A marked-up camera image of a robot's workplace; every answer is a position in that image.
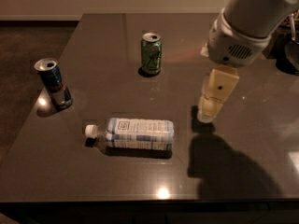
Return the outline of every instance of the green can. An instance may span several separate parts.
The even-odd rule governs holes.
[[[142,72],[155,76],[161,72],[162,42],[157,33],[145,33],[141,40]]]

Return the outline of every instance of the dark blue can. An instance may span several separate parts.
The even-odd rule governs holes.
[[[54,58],[45,58],[35,64],[51,100],[58,109],[65,109],[72,105],[72,97],[59,70],[58,61]]]

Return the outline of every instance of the table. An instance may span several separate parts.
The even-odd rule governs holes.
[[[257,211],[246,213],[252,221],[296,201],[298,77],[280,72],[275,60],[261,55],[239,69],[240,82],[213,124],[195,118],[202,80],[215,66],[200,55],[215,18],[83,15],[59,59],[74,103],[55,112],[36,102],[0,168],[0,202],[179,202],[201,208],[234,203],[232,211],[246,203],[241,210]],[[138,73],[140,40],[147,31],[163,37],[162,72],[156,77]],[[49,100],[45,91],[40,98]],[[172,152],[157,156],[91,147],[84,127],[105,127],[112,117],[172,120]],[[178,223],[177,217],[170,219]]]

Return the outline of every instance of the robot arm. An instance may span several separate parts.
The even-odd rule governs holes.
[[[198,119],[211,122],[234,90],[237,69],[253,63],[299,0],[230,0],[209,32],[209,59],[220,64],[204,80]]]

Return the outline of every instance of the can top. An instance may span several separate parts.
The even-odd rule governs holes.
[[[161,36],[157,33],[145,33],[142,35],[142,39],[148,42],[157,42],[161,39]]]
[[[58,61],[54,58],[44,58],[39,60],[35,64],[36,71],[49,71],[58,64]]]

